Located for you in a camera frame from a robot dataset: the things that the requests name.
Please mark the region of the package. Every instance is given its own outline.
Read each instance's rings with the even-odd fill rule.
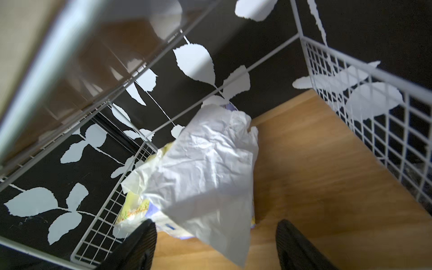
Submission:
[[[156,224],[157,231],[164,231],[170,236],[187,239],[193,237],[192,234],[178,226],[164,213],[162,213],[148,199],[142,200],[137,193],[143,190],[150,175],[154,172],[161,158],[170,149],[172,143],[166,144],[151,155],[138,168],[133,170],[122,183],[123,193],[127,193],[123,207],[115,222],[116,237],[126,236],[132,233],[146,219],[151,219]]]

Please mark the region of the leaf silhouette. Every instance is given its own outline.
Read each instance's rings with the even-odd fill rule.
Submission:
[[[86,131],[86,142],[97,148],[101,147],[107,139],[107,132],[98,124],[93,124]]]
[[[177,139],[178,136],[180,135],[180,132],[184,129],[183,126],[181,125],[175,125],[172,129],[171,129],[171,135]]]
[[[219,95],[213,95],[203,101],[203,103],[201,104],[201,108],[209,104],[216,104],[218,106],[221,106],[221,105],[229,104],[229,100],[226,100]]]
[[[59,241],[64,234],[75,229],[81,223],[82,218],[78,212],[64,213],[56,218],[48,229],[48,243],[52,245]]]
[[[152,138],[155,135],[154,133],[152,135],[148,136],[148,134],[151,133],[150,130],[141,128],[140,131],[149,141],[152,141]],[[123,131],[123,133],[126,134],[129,138],[131,138],[133,140],[141,138],[141,136],[137,132],[135,132],[134,130],[125,130],[125,131]]]
[[[312,16],[315,18],[315,24],[318,26],[318,29],[321,32],[321,37],[323,39],[323,42],[327,46],[327,34],[321,22],[320,14],[318,13],[317,4],[315,3],[315,0],[308,0],[308,5]]]
[[[84,147],[86,147],[89,143],[85,140],[82,140],[78,143],[72,143],[69,149],[63,154],[60,159],[61,164],[77,162],[83,156]]]
[[[81,128],[77,129],[76,131],[74,131],[74,133],[72,133],[72,135],[80,135],[81,134]]]
[[[357,87],[352,93],[350,98],[345,104],[345,111],[350,117],[357,120],[363,118],[366,120],[381,114],[387,113],[388,110],[393,109],[399,104],[403,103],[402,94],[399,90],[391,85],[388,85],[388,94],[392,98],[386,100],[386,96],[371,87],[381,90],[386,93],[385,83],[366,83]]]
[[[66,199],[67,209],[76,211],[82,200],[89,194],[89,191],[80,183],[76,183]]]
[[[140,94],[138,93],[137,88],[135,87],[135,83],[131,83],[127,88],[126,92],[130,95],[131,98],[135,99],[140,103],[141,105],[146,106],[146,103],[141,98]]]
[[[374,61],[368,63],[368,65],[377,67],[381,61]],[[359,82],[367,79],[368,74],[364,71],[357,69],[354,66],[350,66],[347,69],[341,70],[334,76],[327,76],[323,74],[315,74],[312,79],[315,82],[317,89],[324,89],[326,91],[334,93],[342,93],[348,87],[352,87]],[[292,83],[292,86],[296,89],[310,89],[312,87],[311,77],[301,77]]]
[[[125,112],[125,111],[124,111],[120,106],[117,106],[117,105],[114,104],[114,103],[113,103],[112,105],[113,105],[115,108],[117,108],[117,110],[120,111],[120,113],[119,113],[117,110],[111,108],[111,111],[112,111],[113,116],[114,116],[115,118],[117,118],[117,120],[119,120],[121,123],[127,125],[128,127],[133,128],[132,125],[130,124],[130,117],[129,117],[129,115],[127,115],[127,113],[126,113],[126,112]]]
[[[129,164],[133,161],[134,156],[131,156],[130,158],[126,159],[126,162],[124,163],[124,166],[121,166],[117,168],[115,171],[111,173],[111,178],[116,178],[117,176],[123,174],[126,171],[126,168],[129,166]]]
[[[44,187],[34,187],[26,190],[4,204],[13,216],[35,216],[56,209],[57,199]]]
[[[137,83],[144,91],[151,92],[156,86],[156,77],[157,75],[151,69],[147,69],[138,77]]]
[[[178,67],[186,76],[214,86],[216,76],[213,60],[204,46],[191,43],[173,51]]]
[[[238,0],[235,4],[235,14],[262,22],[269,16],[276,2],[277,0]]]
[[[161,39],[166,40],[180,27],[183,9],[177,0],[152,0],[150,9],[152,10],[150,24]]]
[[[228,78],[223,80],[223,84],[229,82],[230,80],[234,79],[238,75],[244,73],[240,78],[236,79],[234,82],[230,83],[227,87],[223,89],[222,96],[230,100],[232,99],[236,94],[239,94],[244,91],[248,91],[251,88],[251,80],[249,78],[249,73],[246,72],[246,67],[244,65],[241,65],[236,70],[234,70]]]

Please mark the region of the white plastic bag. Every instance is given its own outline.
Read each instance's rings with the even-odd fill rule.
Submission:
[[[149,199],[180,227],[244,266],[253,215],[258,130],[241,111],[201,108],[160,159],[143,186]]]
[[[123,235],[131,234],[146,219],[150,218],[158,231],[165,231],[169,235],[187,239],[193,237],[181,228],[148,199],[142,200],[138,195],[143,191],[149,177],[159,165],[162,157],[170,149],[171,143],[159,149],[155,155],[151,155],[140,167],[133,170],[121,183],[123,193],[127,193],[126,200],[121,209],[115,227]]]

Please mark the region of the wooden shelf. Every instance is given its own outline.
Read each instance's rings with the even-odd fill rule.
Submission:
[[[259,130],[246,269],[280,269],[276,225],[291,221],[345,269],[430,267],[432,218],[314,91],[252,121]],[[197,239],[159,233],[152,269],[238,269]]]

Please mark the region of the white metal frame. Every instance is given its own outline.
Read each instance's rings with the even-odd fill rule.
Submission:
[[[378,68],[369,66],[360,60],[357,60],[353,57],[329,48],[328,46],[325,46],[319,42],[316,42],[308,37],[305,37],[303,35],[295,0],[290,1],[298,33],[274,50],[272,50],[270,53],[258,60],[256,63],[252,64],[246,69],[244,73],[256,68],[265,60],[272,57],[274,54],[299,39],[304,53],[309,76],[311,77],[311,83],[317,94],[322,99],[324,99],[324,101],[336,112],[336,114],[348,125],[348,127],[372,150],[372,152],[377,156],[378,160],[380,160],[383,165],[386,166],[395,175],[399,182],[404,184],[406,187],[407,185],[410,185],[407,188],[411,191],[417,201],[423,204],[429,203],[432,206],[432,194],[428,194],[427,191],[424,191],[424,187],[426,185],[432,187],[432,181],[429,178],[431,176],[428,173],[429,168],[432,171],[432,164],[430,161],[432,155],[432,117],[431,115],[428,115],[420,111],[415,106],[411,105],[411,100],[415,99],[416,101],[421,102],[422,104],[431,108],[432,93],[429,90],[415,85],[412,82],[406,81]],[[351,66],[355,67],[356,70],[355,74],[350,74],[351,76],[359,78],[359,71],[366,72],[368,74],[367,81],[364,82],[364,84],[369,85],[371,96],[373,96],[373,93],[381,93],[386,97],[386,102],[388,103],[393,98],[388,94],[388,86],[398,88],[403,94],[404,102],[400,105],[400,107],[404,110],[404,119],[401,120],[398,117],[392,115],[390,111],[388,111],[384,115],[385,121],[383,123],[376,120],[375,118],[372,118],[370,119],[369,125],[368,121],[365,121],[362,116],[360,116],[360,119],[352,116],[352,108],[351,114],[347,113],[347,110],[349,112],[350,108],[346,108],[345,103],[349,99],[351,93],[355,90],[355,88],[361,85],[360,83],[357,83],[356,86],[347,85],[346,91],[344,91],[343,94],[334,93],[332,91],[332,87],[336,87],[335,85],[330,84],[329,89],[321,89],[317,87],[316,76],[318,74],[330,76]],[[175,121],[177,118],[181,117],[186,112],[190,111],[192,108],[199,106],[205,99],[216,94],[218,91],[222,90],[227,85],[237,80],[244,73],[237,75],[232,80],[215,89],[212,93],[210,93],[203,99],[197,101],[195,104],[193,104],[191,107],[187,108],[183,112],[179,113],[177,116],[173,117],[170,121],[167,121],[160,127],[156,128],[151,134],[159,131],[166,125],[170,124],[172,121]],[[385,83],[386,88],[384,92],[372,86],[371,83],[376,81]],[[340,79],[337,83],[338,85],[344,84],[344,82]],[[425,123],[429,124],[430,128],[428,134],[422,134],[421,132],[416,130],[415,127],[410,125],[411,115],[415,115],[416,117],[422,119],[422,121],[424,121]],[[402,138],[397,136],[392,131],[392,129],[390,128],[391,123],[403,128]],[[144,143],[141,145],[139,151],[135,154],[134,161],[127,165],[129,168],[133,166],[137,160],[144,161],[150,154],[153,154],[157,151],[155,146],[152,145],[152,143],[150,143],[135,126],[133,126],[133,128],[143,138]],[[381,132],[384,132],[384,138],[379,135],[378,129]],[[418,149],[409,144],[410,136],[415,136],[417,139],[421,140],[424,143],[424,151],[419,151]],[[402,150],[400,151],[393,149],[390,144],[390,140],[396,141],[398,144],[400,144]],[[413,164],[407,159],[408,152],[417,156],[418,159],[422,161],[422,168],[418,165]],[[399,164],[395,164],[395,158],[400,160]],[[413,180],[412,176],[410,177],[408,175],[412,175],[413,172],[417,174],[418,179]],[[32,256],[36,256],[38,258],[48,260],[53,263],[57,263],[70,269],[95,268],[113,251],[116,246],[118,246],[122,242],[122,239],[118,239],[114,235],[112,235],[112,229],[113,223],[115,222],[125,199],[125,195],[122,194],[120,189],[120,183],[124,179],[124,177],[126,177],[126,175],[127,172],[125,172],[121,176],[120,180],[115,185],[113,191],[103,204],[102,208],[85,232],[77,247],[73,251],[71,255],[71,261],[73,262],[73,264],[59,258],[57,260],[53,258],[52,255],[45,254],[40,251],[35,252],[35,250],[32,248],[27,247],[26,249],[21,244],[15,243],[7,239],[7,241],[5,241],[5,239],[0,238],[0,243],[19,251],[31,251],[29,252],[29,254]]]

